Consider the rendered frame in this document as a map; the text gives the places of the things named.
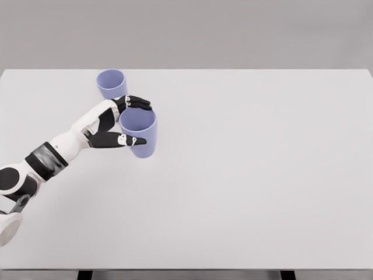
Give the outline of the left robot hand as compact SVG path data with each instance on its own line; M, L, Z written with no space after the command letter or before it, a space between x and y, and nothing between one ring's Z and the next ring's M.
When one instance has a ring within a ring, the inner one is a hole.
M128 108L152 110L148 100L127 94L103 100L75 122L72 128L86 137L91 148L144 145L147 141L143 138L110 131L118 122L120 115Z

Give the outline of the blue plastic cup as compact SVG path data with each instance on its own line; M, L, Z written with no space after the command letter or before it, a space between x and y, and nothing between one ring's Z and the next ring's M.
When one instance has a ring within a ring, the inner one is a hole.
M125 74L119 69L105 69L96 78L96 85L105 99L114 99L128 94Z
M120 115L119 125L124 134L146 140L146 144L131 147L136 157L148 158L154 153L157 143L157 117L153 110L128 108Z

